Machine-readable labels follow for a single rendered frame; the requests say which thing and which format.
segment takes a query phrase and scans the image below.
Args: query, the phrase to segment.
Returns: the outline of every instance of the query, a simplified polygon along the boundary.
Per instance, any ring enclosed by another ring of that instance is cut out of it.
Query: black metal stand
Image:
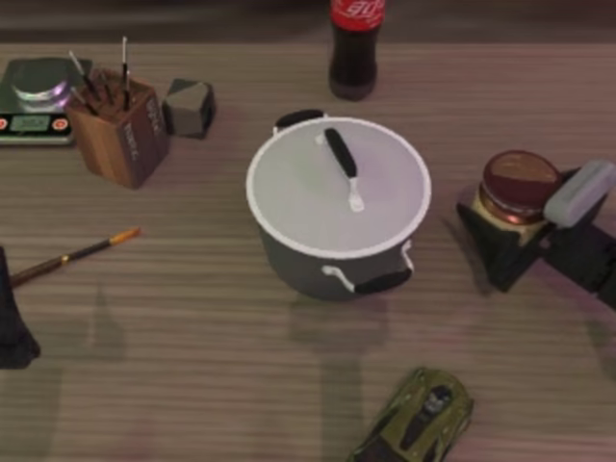
[[[0,247],[0,370],[26,369],[40,346],[19,315],[4,248]]]
[[[564,173],[565,181],[577,170]],[[509,289],[538,259],[568,277],[586,292],[616,309],[616,239],[593,225],[607,196],[573,228],[546,224],[525,245],[519,235],[501,231],[471,208],[457,204],[464,227],[473,237],[488,281],[501,292]]]

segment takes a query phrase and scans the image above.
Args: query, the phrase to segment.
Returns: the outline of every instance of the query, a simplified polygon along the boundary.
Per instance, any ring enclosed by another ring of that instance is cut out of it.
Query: gray cooking pot
[[[419,153],[391,130],[306,110],[278,120],[250,164],[246,195],[280,279],[344,301],[411,278],[411,236],[431,183]]]

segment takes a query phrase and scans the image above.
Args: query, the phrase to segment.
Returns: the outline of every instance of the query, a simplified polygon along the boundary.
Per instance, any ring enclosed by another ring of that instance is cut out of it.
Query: scale button
[[[57,118],[56,120],[54,120],[54,123],[52,123],[51,126],[54,130],[59,132],[62,130],[66,130],[66,127],[68,127],[68,120],[66,120],[65,118]]]

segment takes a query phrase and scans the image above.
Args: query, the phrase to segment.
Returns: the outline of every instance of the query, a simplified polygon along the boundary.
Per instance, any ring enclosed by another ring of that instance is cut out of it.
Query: digital scale
[[[79,61],[90,74],[92,61]],[[70,89],[80,85],[70,59],[11,61],[0,82],[0,145],[71,144],[64,105]]]

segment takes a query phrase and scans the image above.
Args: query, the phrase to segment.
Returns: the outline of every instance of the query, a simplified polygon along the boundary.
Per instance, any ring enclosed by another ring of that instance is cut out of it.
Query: coca-cola bottle
[[[376,42],[385,0],[331,0],[334,50],[329,87],[339,98],[359,101],[376,83]]]

